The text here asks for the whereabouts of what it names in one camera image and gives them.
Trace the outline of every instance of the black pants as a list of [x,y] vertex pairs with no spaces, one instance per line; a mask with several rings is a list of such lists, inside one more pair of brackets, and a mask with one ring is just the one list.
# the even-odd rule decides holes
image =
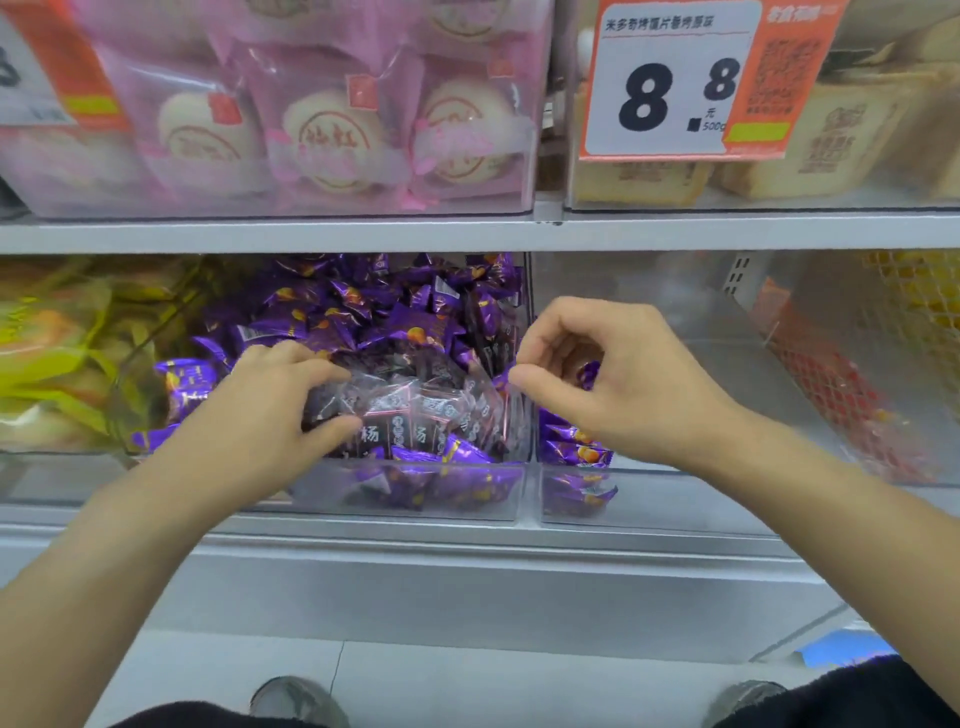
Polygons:
[[[207,703],[174,703],[114,728],[303,728],[298,720],[252,718]],[[960,728],[960,718],[899,657],[843,667],[737,711],[717,728]]]

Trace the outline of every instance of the person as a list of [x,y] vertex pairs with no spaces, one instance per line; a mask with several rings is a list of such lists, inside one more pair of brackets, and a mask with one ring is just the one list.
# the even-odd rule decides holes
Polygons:
[[[573,386],[580,365],[601,353],[592,391]],[[347,378],[293,342],[252,347],[162,448],[90,499],[0,594],[5,726],[84,725],[204,533],[361,425],[339,417],[300,430],[307,392]],[[648,305],[557,299],[524,336],[510,381],[605,446],[693,473],[753,511],[902,655],[793,692],[736,686],[706,725],[960,725],[957,520],[737,404]],[[316,688],[268,683],[252,705],[260,717],[175,704],[122,725],[303,725],[286,716],[345,726]]]

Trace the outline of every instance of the red stamp on pastry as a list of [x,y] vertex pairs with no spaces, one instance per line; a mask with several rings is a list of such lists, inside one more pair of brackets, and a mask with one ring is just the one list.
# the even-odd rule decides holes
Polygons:
[[226,93],[208,93],[206,102],[210,104],[210,113],[213,114],[213,123],[225,127],[235,127],[243,124],[243,115],[236,99]]
[[377,111],[380,105],[377,101],[376,79],[366,74],[347,76],[347,96],[351,109],[365,109]]
[[514,75],[514,64],[509,59],[492,59],[487,63],[488,78],[512,79]]

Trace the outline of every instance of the gray shoe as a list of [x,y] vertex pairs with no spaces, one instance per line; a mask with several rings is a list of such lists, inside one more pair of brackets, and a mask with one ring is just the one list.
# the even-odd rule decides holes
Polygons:
[[713,728],[726,717],[732,716],[741,708],[756,705],[768,697],[780,695],[786,688],[780,683],[771,683],[765,680],[747,680],[726,688],[717,695],[716,700],[707,711],[703,728]]
[[260,686],[250,701],[253,717],[294,718],[309,725],[349,728],[347,714],[333,696],[301,677],[275,677]]

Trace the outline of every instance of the floor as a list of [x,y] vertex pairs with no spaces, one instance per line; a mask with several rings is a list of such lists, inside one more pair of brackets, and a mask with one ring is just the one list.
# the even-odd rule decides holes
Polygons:
[[501,650],[144,631],[87,724],[106,728],[175,700],[245,711],[271,677],[332,686],[353,728],[699,728],[745,679],[802,685],[822,671]]

